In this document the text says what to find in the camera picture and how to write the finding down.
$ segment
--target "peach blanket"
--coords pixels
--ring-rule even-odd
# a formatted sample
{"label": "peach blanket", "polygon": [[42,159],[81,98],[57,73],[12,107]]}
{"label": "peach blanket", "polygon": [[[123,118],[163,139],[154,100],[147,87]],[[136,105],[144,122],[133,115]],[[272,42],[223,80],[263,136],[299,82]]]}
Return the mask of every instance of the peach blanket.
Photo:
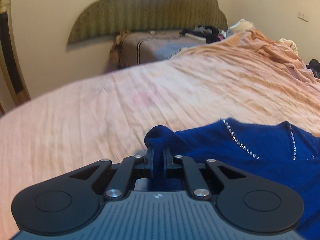
{"label": "peach blanket", "polygon": [[0,239],[18,230],[10,205],[23,188],[101,158],[120,162],[145,148],[155,125],[184,130],[230,116],[289,120],[320,136],[320,80],[284,43],[252,30],[15,109],[0,119]]}

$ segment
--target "beige wall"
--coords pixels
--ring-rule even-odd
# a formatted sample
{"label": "beige wall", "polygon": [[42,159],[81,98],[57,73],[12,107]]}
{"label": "beige wall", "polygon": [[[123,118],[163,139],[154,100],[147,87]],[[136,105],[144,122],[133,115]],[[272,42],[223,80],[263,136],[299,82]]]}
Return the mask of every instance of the beige wall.
{"label": "beige wall", "polygon": [[[320,0],[232,0],[232,4],[229,25],[245,18],[272,40],[293,40],[306,64],[320,60]],[[298,12],[310,21],[297,18]]]}
{"label": "beige wall", "polygon": [[[19,61],[32,98],[64,84],[105,73],[112,37],[66,48],[78,15],[96,0],[12,0]],[[218,0],[228,24],[252,21],[271,39],[292,39],[309,62],[320,51],[320,0]],[[297,18],[307,14],[310,22]]]}
{"label": "beige wall", "polygon": [[32,98],[107,70],[112,37],[66,48],[78,15],[96,0],[11,0],[14,39]]}

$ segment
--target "blue sweater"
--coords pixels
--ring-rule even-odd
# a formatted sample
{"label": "blue sweater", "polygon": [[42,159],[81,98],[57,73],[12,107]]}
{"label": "blue sweater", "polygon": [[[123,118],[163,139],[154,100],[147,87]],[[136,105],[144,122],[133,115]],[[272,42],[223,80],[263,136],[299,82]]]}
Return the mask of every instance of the blue sweater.
{"label": "blue sweater", "polygon": [[320,239],[320,138],[291,125],[296,145],[293,160],[294,143],[289,122],[267,126],[233,119],[226,121],[234,136],[252,151],[252,155],[237,145],[222,120],[175,133],[165,126],[152,128],[145,137],[146,146],[152,146],[155,152],[150,190],[181,189],[179,180],[163,178],[165,147],[170,147],[172,155],[190,156],[199,163],[217,159],[297,191],[305,204],[297,231],[306,239]]}

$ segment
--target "gray gripper base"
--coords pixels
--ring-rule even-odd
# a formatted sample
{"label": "gray gripper base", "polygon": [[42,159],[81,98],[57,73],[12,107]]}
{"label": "gray gripper base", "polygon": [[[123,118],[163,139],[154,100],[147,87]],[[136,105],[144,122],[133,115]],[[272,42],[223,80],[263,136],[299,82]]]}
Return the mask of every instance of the gray gripper base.
{"label": "gray gripper base", "polygon": [[64,236],[37,236],[21,231],[13,240],[302,240],[294,231],[256,236],[222,220],[209,202],[185,191],[132,191],[128,198],[107,203],[89,225]]}

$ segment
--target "clothing pile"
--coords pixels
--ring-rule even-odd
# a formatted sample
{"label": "clothing pile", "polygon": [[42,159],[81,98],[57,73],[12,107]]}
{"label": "clothing pile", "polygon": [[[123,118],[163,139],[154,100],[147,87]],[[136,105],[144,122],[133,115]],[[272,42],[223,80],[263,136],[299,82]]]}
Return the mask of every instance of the clothing pile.
{"label": "clothing pile", "polygon": [[320,62],[317,61],[316,59],[310,60],[309,65],[306,65],[308,69],[311,69],[315,78],[320,79]]}
{"label": "clothing pile", "polygon": [[225,31],[218,30],[217,28],[213,26],[202,26],[199,25],[198,27],[188,30],[183,29],[182,32],[180,32],[182,36],[186,36],[186,34],[189,34],[188,36],[196,36],[201,37],[205,39],[206,43],[213,43],[216,41],[222,41],[225,39]]}
{"label": "clothing pile", "polygon": [[285,45],[287,45],[290,49],[292,49],[295,54],[299,55],[299,54],[298,54],[297,45],[294,43],[294,41],[287,40],[287,39],[284,39],[284,38],[281,38],[279,41],[283,42],[283,43],[284,43]]}

